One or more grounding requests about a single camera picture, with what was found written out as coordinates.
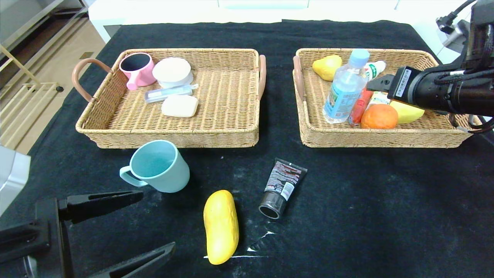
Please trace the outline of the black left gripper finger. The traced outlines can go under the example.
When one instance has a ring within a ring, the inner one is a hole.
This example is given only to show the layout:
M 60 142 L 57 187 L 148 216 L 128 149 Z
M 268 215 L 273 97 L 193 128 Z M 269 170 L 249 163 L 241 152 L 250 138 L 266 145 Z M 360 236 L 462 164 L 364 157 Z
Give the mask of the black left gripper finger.
M 90 278 L 150 278 L 174 255 L 175 242 L 94 273 Z
M 58 200 L 58 212 L 62 220 L 75 225 L 135 204 L 143 197 L 140 190 L 71 195 Z

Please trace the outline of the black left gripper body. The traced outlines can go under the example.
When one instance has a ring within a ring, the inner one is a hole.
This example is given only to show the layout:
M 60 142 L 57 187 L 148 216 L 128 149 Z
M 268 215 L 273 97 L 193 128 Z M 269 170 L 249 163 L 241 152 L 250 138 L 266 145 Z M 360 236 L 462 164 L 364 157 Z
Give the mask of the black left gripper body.
M 35 217 L 1 229 L 2 278 L 69 278 L 59 205 L 38 201 Z

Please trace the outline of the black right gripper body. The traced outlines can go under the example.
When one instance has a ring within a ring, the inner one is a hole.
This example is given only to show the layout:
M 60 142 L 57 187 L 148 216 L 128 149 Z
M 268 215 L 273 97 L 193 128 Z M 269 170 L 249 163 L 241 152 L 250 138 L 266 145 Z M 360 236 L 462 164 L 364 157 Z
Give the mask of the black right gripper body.
M 453 112 L 449 100 L 446 100 L 450 86 L 435 83 L 438 77 L 449 73 L 401 67 L 391 82 L 389 98 L 424 110 Z

